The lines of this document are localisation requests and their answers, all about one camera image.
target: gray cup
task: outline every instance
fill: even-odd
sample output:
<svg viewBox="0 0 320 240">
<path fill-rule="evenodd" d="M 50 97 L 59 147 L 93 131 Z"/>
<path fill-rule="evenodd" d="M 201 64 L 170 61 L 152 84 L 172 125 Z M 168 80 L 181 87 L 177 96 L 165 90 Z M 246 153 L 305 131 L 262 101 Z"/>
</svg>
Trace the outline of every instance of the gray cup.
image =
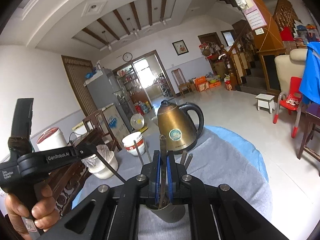
<svg viewBox="0 0 320 240">
<path fill-rule="evenodd" d="M 167 223 L 178 222 L 186 213 L 184 205 L 172 205 L 172 203 L 169 203 L 161 209 L 152 209 L 148 206 L 146 207 Z"/>
</svg>

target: kettle base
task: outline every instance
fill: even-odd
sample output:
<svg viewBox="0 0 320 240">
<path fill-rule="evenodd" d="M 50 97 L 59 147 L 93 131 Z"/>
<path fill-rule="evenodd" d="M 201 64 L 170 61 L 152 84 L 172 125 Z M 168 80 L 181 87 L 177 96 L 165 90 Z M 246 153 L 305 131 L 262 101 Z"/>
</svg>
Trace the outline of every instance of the kettle base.
<svg viewBox="0 0 320 240">
<path fill-rule="evenodd" d="M 182 152 L 184 151 L 184 150 L 187 150 L 187 151 L 190 151 L 190 150 L 192 150 L 195 146 L 196 146 L 196 144 L 197 144 L 197 139 L 193 142 L 193 143 L 191 143 L 189 146 L 187 146 L 186 148 L 183 148 L 183 149 L 181 149 L 181 150 L 178 150 L 178 151 L 173 151 L 173 154 L 182 154 Z"/>
</svg>

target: red child chair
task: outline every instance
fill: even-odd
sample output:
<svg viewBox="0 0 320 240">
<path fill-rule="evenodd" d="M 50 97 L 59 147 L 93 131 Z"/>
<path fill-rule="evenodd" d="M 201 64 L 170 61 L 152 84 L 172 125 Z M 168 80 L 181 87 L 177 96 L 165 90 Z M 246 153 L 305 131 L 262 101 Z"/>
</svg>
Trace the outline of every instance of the red child chair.
<svg viewBox="0 0 320 240">
<path fill-rule="evenodd" d="M 288 109 L 289 114 L 291 114 L 291 111 L 297 111 L 297 119 L 296 119 L 293 131 L 292 131 L 292 134 L 291 134 L 292 138 L 295 138 L 295 136 L 297 134 L 298 125 L 299 125 L 300 116 L 301 116 L 301 108 L 302 108 L 302 104 L 303 104 L 301 102 L 302 94 L 299 91 L 301 80 L 302 79 L 299 78 L 299 77 L 291 77 L 289 95 L 287 95 L 286 92 L 281 92 L 280 93 L 280 95 L 278 97 L 278 104 L 277 104 L 277 107 L 276 107 L 276 114 L 275 114 L 275 117 L 273 118 L 273 123 L 277 123 L 280 106 L 283 106 L 286 109 Z M 293 105 L 287 103 L 288 99 L 293 99 L 295 101 L 298 101 L 299 104 L 293 106 Z"/>
</svg>

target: framed picture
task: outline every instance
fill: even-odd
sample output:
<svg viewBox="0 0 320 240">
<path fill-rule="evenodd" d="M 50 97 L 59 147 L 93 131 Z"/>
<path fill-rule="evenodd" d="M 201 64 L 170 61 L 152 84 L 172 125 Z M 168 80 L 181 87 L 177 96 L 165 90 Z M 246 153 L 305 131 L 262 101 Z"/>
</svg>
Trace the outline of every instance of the framed picture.
<svg viewBox="0 0 320 240">
<path fill-rule="evenodd" d="M 189 52 L 183 40 L 173 42 L 172 45 L 174 46 L 178 56 Z"/>
</svg>

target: beige recliner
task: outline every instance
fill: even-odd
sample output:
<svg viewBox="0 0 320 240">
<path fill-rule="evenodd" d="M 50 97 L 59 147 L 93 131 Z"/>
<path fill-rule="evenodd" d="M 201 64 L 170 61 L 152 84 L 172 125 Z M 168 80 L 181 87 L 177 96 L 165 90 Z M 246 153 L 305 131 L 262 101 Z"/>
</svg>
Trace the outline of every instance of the beige recliner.
<svg viewBox="0 0 320 240">
<path fill-rule="evenodd" d="M 275 58 L 277 75 L 282 92 L 289 92 L 291 77 L 302 78 L 308 49 L 293 49 L 290 55 Z"/>
</svg>

